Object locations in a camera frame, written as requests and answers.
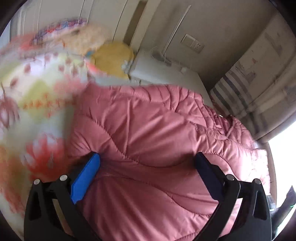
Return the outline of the yellow pillow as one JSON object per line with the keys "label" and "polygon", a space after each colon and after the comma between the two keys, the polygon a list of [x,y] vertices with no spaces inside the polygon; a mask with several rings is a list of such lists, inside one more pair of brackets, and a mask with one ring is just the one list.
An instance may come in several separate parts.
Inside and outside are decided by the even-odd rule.
{"label": "yellow pillow", "polygon": [[109,76],[129,79],[128,73],[133,64],[134,52],[123,42],[103,44],[91,55],[91,63]]}

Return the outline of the white nightstand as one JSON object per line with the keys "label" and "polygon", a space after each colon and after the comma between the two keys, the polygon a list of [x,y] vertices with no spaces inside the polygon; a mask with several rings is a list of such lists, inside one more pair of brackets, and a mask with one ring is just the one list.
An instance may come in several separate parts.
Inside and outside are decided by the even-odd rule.
{"label": "white nightstand", "polygon": [[152,51],[140,50],[129,72],[130,78],[153,84],[173,84],[201,94],[204,103],[213,107],[199,74],[173,63],[171,66],[152,57]]}

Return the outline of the floral bed sheet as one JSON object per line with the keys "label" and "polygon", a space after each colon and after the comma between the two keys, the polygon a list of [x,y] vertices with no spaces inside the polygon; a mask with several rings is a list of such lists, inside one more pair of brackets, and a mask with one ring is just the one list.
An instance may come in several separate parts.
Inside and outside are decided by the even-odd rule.
{"label": "floral bed sheet", "polygon": [[1,213],[20,230],[33,180],[68,169],[65,145],[76,100],[90,78],[86,55],[61,37],[32,46],[32,34],[1,49]]}

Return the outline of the wall socket plate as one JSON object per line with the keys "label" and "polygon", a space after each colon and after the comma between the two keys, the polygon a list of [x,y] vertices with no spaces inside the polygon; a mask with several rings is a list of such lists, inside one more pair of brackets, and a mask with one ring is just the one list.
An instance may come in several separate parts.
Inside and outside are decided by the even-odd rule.
{"label": "wall socket plate", "polygon": [[181,44],[192,49],[196,53],[200,53],[204,49],[204,44],[199,42],[197,39],[190,36],[189,34],[184,35],[181,40]]}

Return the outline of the pink quilted down jacket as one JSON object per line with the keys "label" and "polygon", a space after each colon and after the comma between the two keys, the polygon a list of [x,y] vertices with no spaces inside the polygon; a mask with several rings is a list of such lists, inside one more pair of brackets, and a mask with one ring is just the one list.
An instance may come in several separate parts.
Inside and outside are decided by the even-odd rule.
{"label": "pink quilted down jacket", "polygon": [[103,240],[192,240],[213,214],[194,167],[202,152],[241,181],[270,192],[268,159],[236,118],[173,85],[89,84],[77,101],[67,156],[101,165],[80,209]]}

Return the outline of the white headboard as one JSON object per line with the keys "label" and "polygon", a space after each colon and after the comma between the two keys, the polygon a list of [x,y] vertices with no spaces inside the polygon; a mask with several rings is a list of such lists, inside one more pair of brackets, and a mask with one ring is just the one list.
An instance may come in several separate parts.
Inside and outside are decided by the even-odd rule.
{"label": "white headboard", "polygon": [[159,4],[159,0],[84,1],[80,16],[101,26],[107,40],[123,42],[137,52]]}

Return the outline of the beige plush pillow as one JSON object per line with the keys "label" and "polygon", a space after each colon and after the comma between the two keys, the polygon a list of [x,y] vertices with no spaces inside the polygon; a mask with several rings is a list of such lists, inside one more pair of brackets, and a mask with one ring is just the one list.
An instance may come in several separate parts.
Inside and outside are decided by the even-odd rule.
{"label": "beige plush pillow", "polygon": [[85,25],[62,35],[59,40],[63,46],[79,55],[96,51],[111,39],[109,30],[100,25]]}

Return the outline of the striped beige curtain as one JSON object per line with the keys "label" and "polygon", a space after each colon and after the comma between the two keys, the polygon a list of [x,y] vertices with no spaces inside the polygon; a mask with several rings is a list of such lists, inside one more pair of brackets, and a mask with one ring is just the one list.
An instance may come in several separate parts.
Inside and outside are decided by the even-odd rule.
{"label": "striped beige curtain", "polygon": [[239,119],[255,139],[295,114],[295,35],[280,13],[209,95],[217,111]]}

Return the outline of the colourful patterned pillow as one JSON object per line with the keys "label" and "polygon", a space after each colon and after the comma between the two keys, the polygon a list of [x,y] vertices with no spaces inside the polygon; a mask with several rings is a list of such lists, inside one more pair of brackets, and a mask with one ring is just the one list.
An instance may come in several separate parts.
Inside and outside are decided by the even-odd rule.
{"label": "colourful patterned pillow", "polygon": [[68,18],[63,19],[55,23],[51,23],[48,26],[38,30],[38,32],[31,39],[30,44],[32,46],[48,42],[56,39],[64,34],[70,33],[78,28],[87,25],[86,18]]}

